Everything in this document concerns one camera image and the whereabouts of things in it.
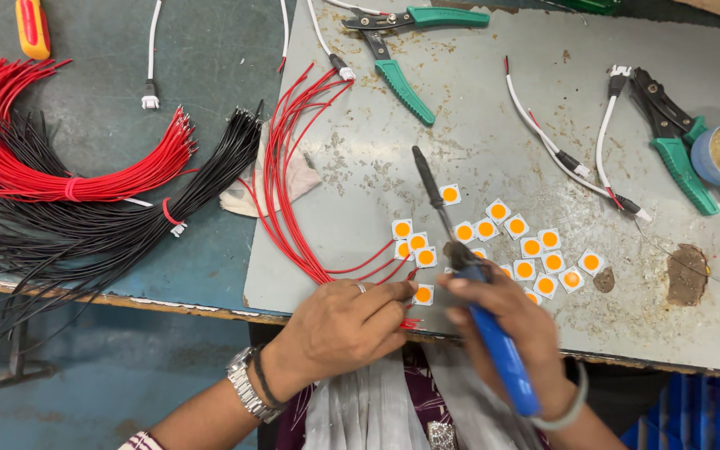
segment black bracelet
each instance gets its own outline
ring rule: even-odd
[[[278,410],[285,409],[285,404],[281,403],[279,400],[277,400],[274,397],[274,394],[271,393],[271,390],[268,388],[268,383],[265,382],[265,375],[263,372],[263,365],[260,364],[260,351],[265,348],[265,343],[261,343],[257,348],[255,348],[255,354],[252,355],[252,359],[255,360],[255,374],[257,374],[257,379],[260,380],[260,386],[262,387],[262,390],[265,392],[265,398],[268,399],[269,403],[271,403],[271,407]]]

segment red wire bundle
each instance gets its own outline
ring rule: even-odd
[[[262,224],[265,227],[265,230],[268,232],[268,236],[271,238],[272,241],[274,241],[275,245],[280,250],[282,250],[285,256],[288,257],[288,259],[293,261],[297,266],[299,266],[299,268],[305,271],[305,273],[311,279],[313,279],[313,281],[318,284],[323,284],[330,281],[335,281],[335,279],[331,276],[333,274],[345,274],[364,268],[366,265],[368,265],[378,256],[380,256],[380,254],[383,253],[388,247],[390,247],[390,245],[393,244],[394,241],[391,240],[386,243],[386,245],[382,249],[380,249],[376,254],[371,256],[367,261],[360,264],[359,266],[353,267],[351,269],[333,271],[326,270],[321,265],[321,263],[313,254],[313,251],[310,250],[310,246],[307,244],[307,241],[305,240],[302,231],[299,229],[298,223],[296,221],[296,216],[294,215],[293,208],[290,205],[290,197],[288,196],[287,186],[285,185],[288,162],[290,161],[290,157],[293,155],[296,146],[299,144],[299,141],[310,128],[310,125],[312,125],[315,119],[322,112],[324,112],[324,110],[329,107],[332,102],[334,102],[335,98],[339,97],[340,94],[349,89],[352,82],[354,82],[354,80],[340,80],[329,82],[330,78],[335,76],[338,72],[337,70],[332,69],[324,76],[320,77],[315,83],[313,83],[313,85],[306,87],[303,92],[298,94],[296,97],[293,97],[294,90],[300,84],[302,84],[305,79],[307,79],[307,73],[312,67],[313,64],[311,64],[307,68],[307,70],[305,70],[302,76],[300,76],[296,80],[294,85],[291,86],[279,99],[277,107],[274,111],[274,115],[271,117],[270,120],[269,140],[268,144],[265,147],[265,160],[263,161],[263,185],[261,186],[262,192],[265,194],[265,210],[269,211],[267,217],[263,215],[263,210],[261,209],[255,195],[255,190],[257,189],[257,186],[255,186],[254,177],[251,181],[251,187],[247,182],[243,180],[241,180],[241,183],[243,183],[245,188],[250,192],[252,199],[255,200],[255,207],[257,208],[258,212],[257,215],[263,222]],[[326,93],[333,87],[341,85],[343,85],[343,87],[338,90],[335,95],[330,97],[330,99],[326,102],[312,102],[314,97]],[[302,130],[302,133],[300,133],[299,136],[296,137],[294,140],[294,128],[300,114],[303,113],[305,110],[309,110],[311,108],[317,108],[316,113]],[[280,221],[278,215],[274,213],[275,195],[279,200],[280,216],[282,217],[282,221]],[[286,234],[283,231],[283,225],[288,230],[290,239],[293,241],[293,246],[288,241]],[[376,268],[373,271],[370,271],[363,276],[355,278],[355,280],[365,280],[366,278],[389,266],[392,262],[394,262],[394,260],[395,259],[393,258],[390,259],[382,266]],[[407,260],[403,260],[402,262],[400,262],[393,271],[391,271],[382,280],[377,281],[376,284],[385,283],[385,281],[389,280],[390,277],[392,277],[406,262]],[[417,269],[410,272],[410,274],[407,276],[407,280],[410,280],[413,275],[415,275],[415,271],[417,271]],[[415,323],[418,321],[418,319],[405,320],[402,323],[401,327],[405,329],[415,330]]]
[[[9,122],[10,106],[25,87],[54,75],[68,62],[7,63],[0,59],[0,121]],[[114,202],[156,188],[185,173],[182,169],[195,151],[195,141],[190,138],[193,129],[182,108],[177,108],[162,140],[144,159],[124,170],[89,179],[56,177],[30,169],[0,139],[0,196],[22,201]]]

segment wristwatch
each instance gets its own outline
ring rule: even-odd
[[[242,352],[235,355],[232,360],[226,364],[226,377],[230,379],[232,385],[235,386],[237,396],[240,397],[243,406],[258,419],[270,424],[278,415],[282,414],[282,409],[274,409],[267,407],[260,397],[258,397],[252,383],[249,382],[249,376],[246,369],[252,356],[255,355],[254,347],[244,348]]]

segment black wire bundle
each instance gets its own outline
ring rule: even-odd
[[[168,199],[173,219],[185,220],[204,207],[254,162],[261,127],[257,117],[262,106],[261,101],[254,114],[235,109],[213,153],[194,178]],[[11,123],[0,122],[0,138],[25,165],[71,177],[48,145],[43,114],[40,130],[31,116],[15,115]],[[0,299],[0,337],[37,313],[85,299],[87,307],[174,227],[162,205],[22,202],[0,197],[0,273],[21,278],[13,292]],[[64,292],[53,292],[65,283],[72,285]],[[46,340],[74,322],[85,307]]]

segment blue crate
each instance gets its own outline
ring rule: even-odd
[[[720,378],[672,375],[660,401],[621,440],[632,450],[720,450]]]

